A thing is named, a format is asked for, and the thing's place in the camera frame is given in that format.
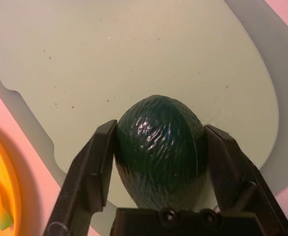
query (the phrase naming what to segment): yellow object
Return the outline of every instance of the yellow object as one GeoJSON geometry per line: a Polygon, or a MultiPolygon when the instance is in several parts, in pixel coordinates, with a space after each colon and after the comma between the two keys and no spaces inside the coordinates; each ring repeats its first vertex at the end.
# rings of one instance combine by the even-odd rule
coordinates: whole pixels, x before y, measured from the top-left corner
{"type": "Polygon", "coordinates": [[[21,199],[17,179],[10,159],[0,144],[0,236],[18,236],[20,222],[21,199]]]}

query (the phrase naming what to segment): orange bowl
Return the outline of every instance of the orange bowl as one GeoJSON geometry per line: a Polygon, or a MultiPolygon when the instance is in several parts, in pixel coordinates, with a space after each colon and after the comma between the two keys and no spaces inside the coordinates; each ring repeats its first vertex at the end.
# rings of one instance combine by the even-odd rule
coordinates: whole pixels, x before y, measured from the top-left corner
{"type": "Polygon", "coordinates": [[[13,219],[13,227],[0,229],[0,236],[18,236],[21,223],[21,197],[17,178],[4,147],[0,143],[0,197],[5,211],[13,219]]]}

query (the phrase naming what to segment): dark green avocado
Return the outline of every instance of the dark green avocado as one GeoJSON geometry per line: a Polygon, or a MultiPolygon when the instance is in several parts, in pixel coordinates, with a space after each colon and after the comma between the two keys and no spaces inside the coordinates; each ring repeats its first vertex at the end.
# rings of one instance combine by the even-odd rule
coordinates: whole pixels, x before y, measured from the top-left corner
{"type": "Polygon", "coordinates": [[[207,143],[197,116],[160,95],[131,107],[117,125],[116,166],[139,208],[189,209],[204,181],[207,143]]]}

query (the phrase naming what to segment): textured avocado skin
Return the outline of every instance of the textured avocado skin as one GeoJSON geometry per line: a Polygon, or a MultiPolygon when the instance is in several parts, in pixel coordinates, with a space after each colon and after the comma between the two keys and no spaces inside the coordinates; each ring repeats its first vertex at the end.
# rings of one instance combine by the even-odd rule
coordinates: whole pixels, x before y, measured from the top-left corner
{"type": "Polygon", "coordinates": [[[207,165],[204,128],[183,103],[160,95],[131,107],[117,125],[116,166],[139,208],[192,209],[207,165]]]}

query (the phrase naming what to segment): pink table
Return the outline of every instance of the pink table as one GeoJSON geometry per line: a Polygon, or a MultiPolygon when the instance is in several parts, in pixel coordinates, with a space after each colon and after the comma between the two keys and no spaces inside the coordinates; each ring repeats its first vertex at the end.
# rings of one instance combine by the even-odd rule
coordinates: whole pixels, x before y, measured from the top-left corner
{"type": "MultiPolygon", "coordinates": [[[[266,0],[288,25],[288,0],[266,0]]],[[[16,170],[22,200],[21,235],[42,235],[60,187],[0,99],[0,141],[16,170]]],[[[276,199],[288,218],[288,187],[276,199]]],[[[92,228],[89,235],[98,235],[92,228]]]]}

